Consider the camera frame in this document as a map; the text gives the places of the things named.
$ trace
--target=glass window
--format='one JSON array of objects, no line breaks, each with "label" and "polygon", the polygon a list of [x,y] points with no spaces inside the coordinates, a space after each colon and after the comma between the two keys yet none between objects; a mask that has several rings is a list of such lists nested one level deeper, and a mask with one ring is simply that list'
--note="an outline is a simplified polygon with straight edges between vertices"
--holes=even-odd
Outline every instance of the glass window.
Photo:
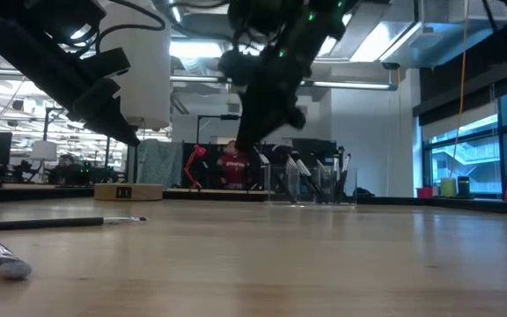
[{"label": "glass window", "polygon": [[[492,114],[477,122],[469,123],[459,128],[459,136],[468,136],[477,132],[486,131],[489,129],[496,129],[498,127],[498,116]],[[445,140],[450,140],[457,137],[457,129],[451,130],[439,136],[434,136],[430,139],[430,143],[434,144]]]},{"label": "glass window", "polygon": [[500,180],[500,146],[497,136],[432,149],[431,170],[435,184],[441,179],[468,176],[472,193],[502,193]]}]

